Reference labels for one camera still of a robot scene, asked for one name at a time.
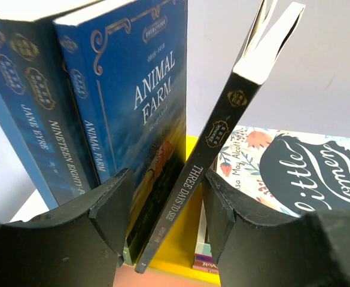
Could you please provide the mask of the blue yellow wooden bookshelf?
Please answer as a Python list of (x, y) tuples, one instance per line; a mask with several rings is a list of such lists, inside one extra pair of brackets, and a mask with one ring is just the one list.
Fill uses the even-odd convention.
[[(41, 193), (47, 185), (34, 169), (29, 151), (0, 97), (0, 222), (26, 220), (47, 211)], [(198, 188), (153, 259), (138, 274), (123, 265), (114, 286), (219, 286), (217, 274), (192, 268), (202, 207)]]

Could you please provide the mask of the Little Women floral book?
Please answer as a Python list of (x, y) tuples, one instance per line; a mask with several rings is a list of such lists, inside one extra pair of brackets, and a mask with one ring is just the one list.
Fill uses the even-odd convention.
[(212, 243), (225, 240), (244, 198), (284, 218), (350, 215), (350, 138), (236, 126), (205, 184)]

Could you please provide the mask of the teal book in stack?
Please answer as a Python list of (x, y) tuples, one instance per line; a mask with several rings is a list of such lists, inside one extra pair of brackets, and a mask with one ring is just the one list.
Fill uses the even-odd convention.
[(194, 253), (196, 255), (211, 257), (211, 245), (209, 243), (197, 242)]

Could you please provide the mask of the red pink bottom book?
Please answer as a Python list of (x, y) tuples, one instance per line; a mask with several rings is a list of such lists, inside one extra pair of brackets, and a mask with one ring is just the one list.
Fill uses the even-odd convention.
[(193, 270), (199, 270), (199, 271), (206, 272), (206, 273), (211, 273), (211, 274), (219, 274), (218, 269), (199, 267), (199, 266), (196, 266), (196, 265), (193, 266)]

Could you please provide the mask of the Animal Farm blue book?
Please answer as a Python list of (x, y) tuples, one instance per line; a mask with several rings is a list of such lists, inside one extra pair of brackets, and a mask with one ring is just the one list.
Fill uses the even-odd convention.
[(101, 1), (55, 19), (98, 176), (133, 172), (134, 265), (184, 166), (186, 1)]

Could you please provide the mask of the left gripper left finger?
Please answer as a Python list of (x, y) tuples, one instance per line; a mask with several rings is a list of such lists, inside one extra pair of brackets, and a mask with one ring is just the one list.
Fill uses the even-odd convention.
[(133, 186), (123, 169), (30, 221), (0, 223), (0, 286), (112, 286)]

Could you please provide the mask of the Three Days to See book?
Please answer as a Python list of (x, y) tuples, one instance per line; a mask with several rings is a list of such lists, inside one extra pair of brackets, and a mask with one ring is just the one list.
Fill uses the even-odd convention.
[(276, 1), (262, 1), (225, 86), (177, 178), (135, 266), (142, 274), (191, 199), (229, 134), (268, 79), (306, 8), (292, 2), (269, 27)]

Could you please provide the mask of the Jane Eyre blue book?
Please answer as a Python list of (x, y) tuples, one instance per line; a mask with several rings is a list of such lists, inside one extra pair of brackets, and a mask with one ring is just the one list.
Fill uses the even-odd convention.
[(4, 34), (0, 30), (0, 97), (25, 142), (38, 171), (48, 186), (54, 205), (74, 198), (71, 183), (54, 150), (25, 80), (15, 64)]

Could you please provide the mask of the Nineteen Eighty-Four dark book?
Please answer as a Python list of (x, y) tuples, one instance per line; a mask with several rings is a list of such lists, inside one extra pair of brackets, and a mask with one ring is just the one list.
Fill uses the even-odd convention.
[(56, 161), (47, 183), (58, 204), (99, 185), (54, 19), (92, 1), (0, 1), (0, 27), (10, 44)]

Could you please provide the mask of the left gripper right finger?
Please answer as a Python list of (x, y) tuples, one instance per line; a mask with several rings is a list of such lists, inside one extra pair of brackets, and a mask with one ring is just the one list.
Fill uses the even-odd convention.
[(350, 210), (289, 216), (214, 170), (203, 203), (222, 286), (350, 286)]

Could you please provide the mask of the purple Roald Dahl book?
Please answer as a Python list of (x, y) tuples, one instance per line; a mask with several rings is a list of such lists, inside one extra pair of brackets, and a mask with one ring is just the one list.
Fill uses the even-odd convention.
[(196, 268), (196, 267), (218, 270), (218, 267), (213, 262), (212, 257), (201, 255), (201, 254), (194, 255), (193, 268)]

